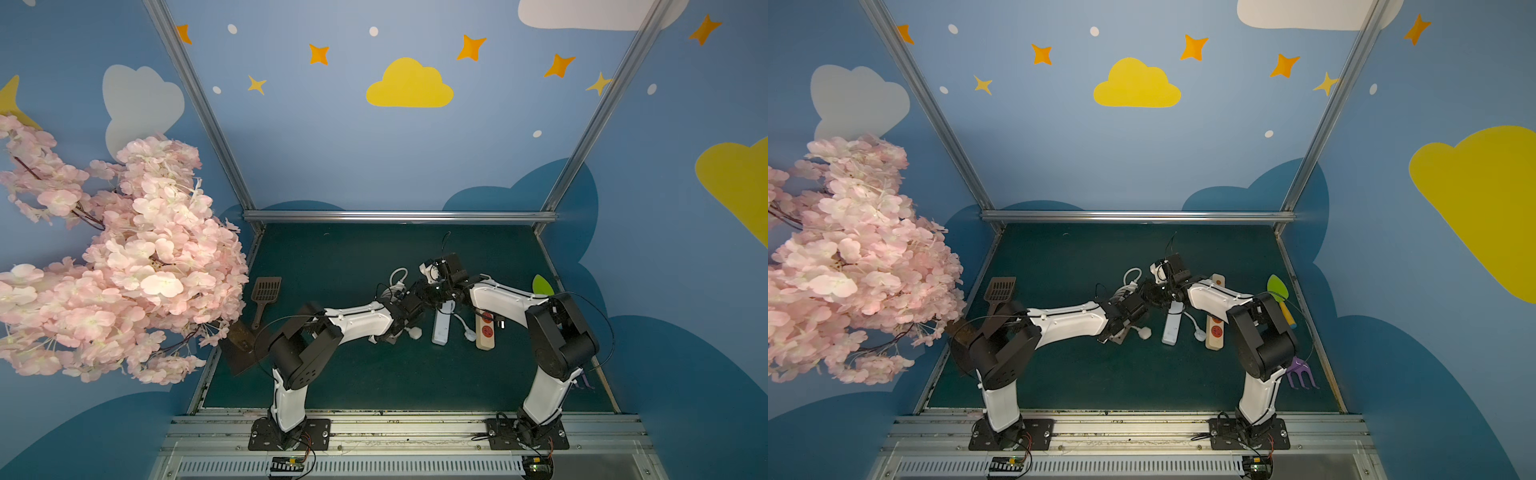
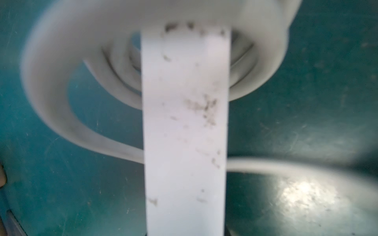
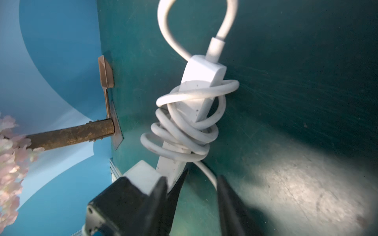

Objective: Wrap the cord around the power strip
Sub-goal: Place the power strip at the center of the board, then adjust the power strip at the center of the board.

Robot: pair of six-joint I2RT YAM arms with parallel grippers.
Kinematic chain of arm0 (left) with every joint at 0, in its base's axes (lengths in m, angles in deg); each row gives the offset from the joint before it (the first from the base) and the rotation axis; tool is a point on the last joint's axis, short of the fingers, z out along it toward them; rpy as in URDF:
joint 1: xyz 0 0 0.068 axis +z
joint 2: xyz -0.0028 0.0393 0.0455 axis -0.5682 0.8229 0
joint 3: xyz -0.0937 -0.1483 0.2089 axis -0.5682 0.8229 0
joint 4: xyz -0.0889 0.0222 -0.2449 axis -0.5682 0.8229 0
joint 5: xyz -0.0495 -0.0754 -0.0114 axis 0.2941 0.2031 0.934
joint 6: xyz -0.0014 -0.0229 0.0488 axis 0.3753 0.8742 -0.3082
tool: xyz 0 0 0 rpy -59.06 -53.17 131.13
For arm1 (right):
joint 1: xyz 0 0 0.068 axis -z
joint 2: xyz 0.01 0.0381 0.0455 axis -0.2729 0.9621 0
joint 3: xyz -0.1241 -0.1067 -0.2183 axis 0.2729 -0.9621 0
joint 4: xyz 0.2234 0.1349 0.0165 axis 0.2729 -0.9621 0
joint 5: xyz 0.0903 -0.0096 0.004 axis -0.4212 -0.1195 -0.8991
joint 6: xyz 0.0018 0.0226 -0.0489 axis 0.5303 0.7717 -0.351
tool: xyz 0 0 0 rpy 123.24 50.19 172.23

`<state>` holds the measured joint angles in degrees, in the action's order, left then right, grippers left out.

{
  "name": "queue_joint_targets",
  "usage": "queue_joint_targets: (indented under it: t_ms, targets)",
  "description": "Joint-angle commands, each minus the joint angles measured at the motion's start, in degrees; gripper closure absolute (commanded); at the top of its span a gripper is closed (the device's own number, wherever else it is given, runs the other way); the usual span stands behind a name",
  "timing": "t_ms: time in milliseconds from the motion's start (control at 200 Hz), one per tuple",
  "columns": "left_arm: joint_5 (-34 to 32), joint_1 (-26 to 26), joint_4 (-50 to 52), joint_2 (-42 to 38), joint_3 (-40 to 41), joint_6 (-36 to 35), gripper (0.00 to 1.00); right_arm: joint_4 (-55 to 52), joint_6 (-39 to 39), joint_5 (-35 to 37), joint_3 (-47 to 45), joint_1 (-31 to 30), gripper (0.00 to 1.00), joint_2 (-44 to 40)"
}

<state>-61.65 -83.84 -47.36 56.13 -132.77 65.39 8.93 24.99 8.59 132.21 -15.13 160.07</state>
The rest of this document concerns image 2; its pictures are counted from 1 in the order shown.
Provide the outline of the white power strip usb ports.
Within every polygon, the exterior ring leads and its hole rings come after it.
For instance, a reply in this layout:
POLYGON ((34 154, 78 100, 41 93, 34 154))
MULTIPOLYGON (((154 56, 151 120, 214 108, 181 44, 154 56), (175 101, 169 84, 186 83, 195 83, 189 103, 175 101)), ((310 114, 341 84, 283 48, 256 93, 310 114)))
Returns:
POLYGON ((57 1, 24 48, 24 90, 66 140, 144 165, 149 236, 223 236, 227 172, 317 178, 377 211, 376 179, 297 161, 227 159, 229 102, 280 67, 300 5, 57 1), (67 88, 81 62, 113 97, 143 112, 143 149, 94 132, 74 114, 67 88))

